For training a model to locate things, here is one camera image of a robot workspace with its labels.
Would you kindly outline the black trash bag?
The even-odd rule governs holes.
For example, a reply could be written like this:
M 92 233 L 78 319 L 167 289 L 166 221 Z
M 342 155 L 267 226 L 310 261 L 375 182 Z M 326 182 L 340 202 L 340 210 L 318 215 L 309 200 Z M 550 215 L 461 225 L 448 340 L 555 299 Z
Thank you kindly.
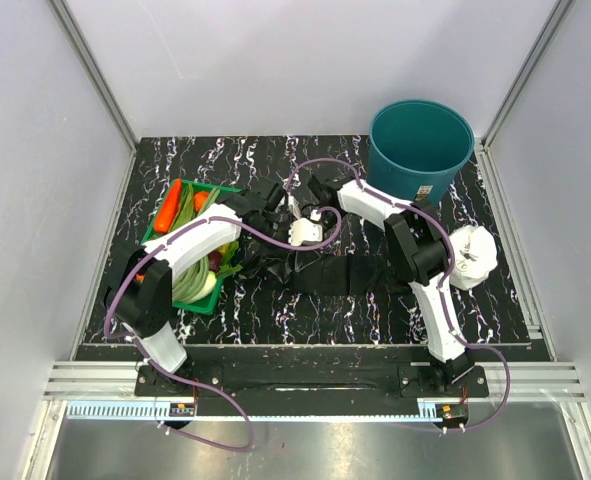
M 241 278 L 266 277 L 299 294 L 357 296 L 411 292 L 410 286 L 396 277 L 385 255 L 295 252 L 249 234 L 241 241 L 234 260 L 241 266 Z

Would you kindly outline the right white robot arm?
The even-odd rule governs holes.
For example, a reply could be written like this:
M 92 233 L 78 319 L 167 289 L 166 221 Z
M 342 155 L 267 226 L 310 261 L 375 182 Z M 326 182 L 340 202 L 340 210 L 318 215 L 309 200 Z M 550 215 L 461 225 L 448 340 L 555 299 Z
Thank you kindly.
M 384 232 L 394 273 L 409 285 L 425 324 L 430 384 L 441 395 L 455 394 L 474 362 L 451 298 L 452 245 L 433 206 L 395 198 L 361 179 L 323 182 L 312 177 L 308 188 L 322 207 L 356 215 Z

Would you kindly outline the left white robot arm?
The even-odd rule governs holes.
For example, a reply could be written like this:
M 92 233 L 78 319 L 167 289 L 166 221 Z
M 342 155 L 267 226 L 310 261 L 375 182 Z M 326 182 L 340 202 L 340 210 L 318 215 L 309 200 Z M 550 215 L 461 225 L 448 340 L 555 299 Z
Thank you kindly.
M 242 232 L 285 242 L 274 216 L 284 196 L 283 187 L 270 180 L 253 190 L 176 180 L 149 239 L 116 246 L 103 295 L 104 334 L 138 341 L 160 368 L 156 380 L 168 394 L 184 393 L 192 381 L 188 355 L 171 326 L 174 304 L 211 296 L 233 270 L 228 256 Z

